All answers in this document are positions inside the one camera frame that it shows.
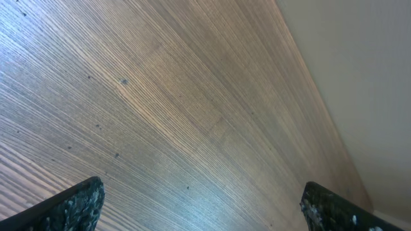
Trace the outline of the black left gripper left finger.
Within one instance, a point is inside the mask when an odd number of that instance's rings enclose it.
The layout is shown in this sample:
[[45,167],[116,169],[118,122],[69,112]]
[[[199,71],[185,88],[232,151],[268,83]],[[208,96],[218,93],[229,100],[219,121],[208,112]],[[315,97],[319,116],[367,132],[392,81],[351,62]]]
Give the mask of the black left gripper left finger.
[[93,176],[2,220],[1,230],[94,230],[104,200],[104,184]]

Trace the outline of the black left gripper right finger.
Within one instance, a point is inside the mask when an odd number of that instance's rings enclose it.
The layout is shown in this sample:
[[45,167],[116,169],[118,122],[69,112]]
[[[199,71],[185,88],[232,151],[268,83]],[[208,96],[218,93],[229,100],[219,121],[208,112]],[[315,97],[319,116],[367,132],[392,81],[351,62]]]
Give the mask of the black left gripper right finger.
[[306,183],[300,206],[309,231],[403,231],[315,182]]

